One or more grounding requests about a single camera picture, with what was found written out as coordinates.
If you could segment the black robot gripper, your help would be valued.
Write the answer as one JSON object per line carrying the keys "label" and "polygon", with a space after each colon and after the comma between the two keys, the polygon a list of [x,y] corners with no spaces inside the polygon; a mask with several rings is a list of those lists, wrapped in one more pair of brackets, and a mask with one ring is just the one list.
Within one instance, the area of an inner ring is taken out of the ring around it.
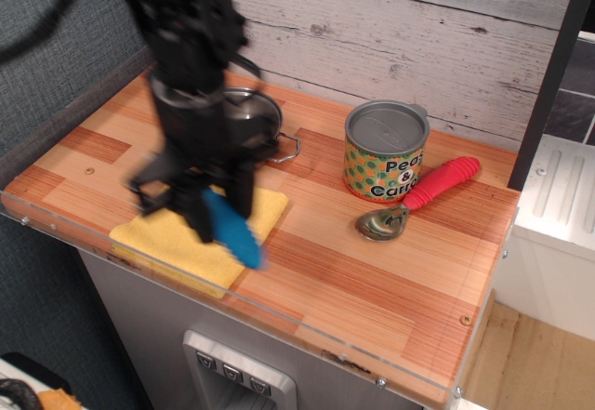
{"label": "black robot gripper", "polygon": [[203,243],[214,241],[205,187],[225,191],[244,219],[252,214],[259,163],[231,136],[223,90],[190,94],[167,86],[157,72],[149,76],[152,99],[165,138],[163,149],[129,181],[143,210],[174,205],[174,211]]}

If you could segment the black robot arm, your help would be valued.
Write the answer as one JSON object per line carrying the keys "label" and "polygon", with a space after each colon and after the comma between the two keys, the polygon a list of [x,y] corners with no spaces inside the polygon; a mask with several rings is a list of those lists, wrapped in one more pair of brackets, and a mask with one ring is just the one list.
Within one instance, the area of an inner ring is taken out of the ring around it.
{"label": "black robot arm", "polygon": [[151,51],[149,81],[165,144],[136,174],[130,190],[161,181],[167,191],[139,198],[144,214],[168,208],[182,215],[200,239],[214,238],[204,192],[220,187],[243,218],[252,211],[257,164],[277,147],[275,123],[247,113],[228,97],[225,70],[245,59],[245,19],[231,0],[125,0]]}

